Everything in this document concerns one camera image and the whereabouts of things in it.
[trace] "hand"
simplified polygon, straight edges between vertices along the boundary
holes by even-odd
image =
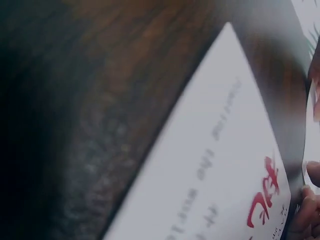
[[[318,235],[316,235],[317,232],[314,231],[313,227],[318,226],[316,221],[319,219],[319,213],[317,212],[316,196],[309,186],[302,188],[302,199],[300,209],[293,217],[288,228],[286,240],[318,239],[314,238]]]
[[[306,170],[311,182],[320,188],[320,163],[316,161],[310,161],[306,165]]]

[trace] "wooden table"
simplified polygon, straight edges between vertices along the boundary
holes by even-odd
[[[0,1],[3,239],[101,239],[229,21],[297,193],[310,57],[290,0]]]

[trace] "finger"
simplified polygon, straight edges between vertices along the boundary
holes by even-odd
[[[304,185],[302,187],[302,199],[305,199],[308,196],[314,200],[317,200],[317,197],[316,197],[314,191],[311,190],[310,186]]]
[[[314,198],[307,196],[303,199],[299,211],[293,217],[289,226],[288,240],[304,239],[306,231],[311,227],[312,217],[316,209],[317,204]]]
[[[312,236],[314,236],[314,237],[320,236],[320,225],[317,225],[312,228]]]
[[[319,98],[320,96],[320,81],[319,81],[319,78],[317,78],[316,80],[313,81],[314,84],[315,84],[315,93],[316,93],[316,97],[317,99]]]
[[[311,226],[314,228],[316,226],[320,225],[320,216],[319,211],[315,211],[312,217]]]
[[[317,187],[320,187],[320,163],[316,161],[309,161],[306,165],[306,170],[311,182]]]

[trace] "white paper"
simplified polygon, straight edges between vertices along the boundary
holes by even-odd
[[[307,162],[320,162],[320,124],[314,121],[314,105],[316,103],[316,88],[311,84],[306,105],[305,143],[302,161],[302,172],[305,184],[310,185],[315,194],[320,194],[320,188],[313,185],[307,173]]]
[[[252,208],[254,199],[261,204]],[[104,240],[278,240],[290,199],[259,89],[228,23],[179,98]]]
[[[310,58],[315,54],[320,35],[320,1],[319,0],[291,0],[302,31],[306,37]]]

